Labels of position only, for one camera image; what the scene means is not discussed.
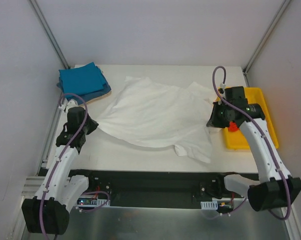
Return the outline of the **white t shirt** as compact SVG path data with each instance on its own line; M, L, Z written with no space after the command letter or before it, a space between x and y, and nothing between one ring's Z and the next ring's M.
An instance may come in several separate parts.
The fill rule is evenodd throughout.
M215 99L211 89L197 82L182 88L127 76L97 122L106 134L132 145L173 146L180 157L210 163L213 146L207 122Z

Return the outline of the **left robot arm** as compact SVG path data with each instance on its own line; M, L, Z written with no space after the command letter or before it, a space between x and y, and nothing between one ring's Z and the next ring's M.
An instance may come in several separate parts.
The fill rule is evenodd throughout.
M98 127L86 109L76 106L67 111L67 122L56 139L53 163L32 198L21 206L30 233L63 235L70 212L82 193L92 194L96 182L84 175L69 177L73 161L79 157L87 135Z

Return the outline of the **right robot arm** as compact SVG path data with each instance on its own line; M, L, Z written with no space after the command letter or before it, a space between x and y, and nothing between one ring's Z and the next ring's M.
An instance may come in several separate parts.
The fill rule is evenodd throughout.
M258 170L258 181L235 172L222 173L215 191L220 197L232 192L248 198L259 212L276 208L289 209L301 191L301 179L292 177L277 153L269 134L262 107L250 104L242 86L221 90L222 99L213 103L207 127L228 128L234 123L248 142Z

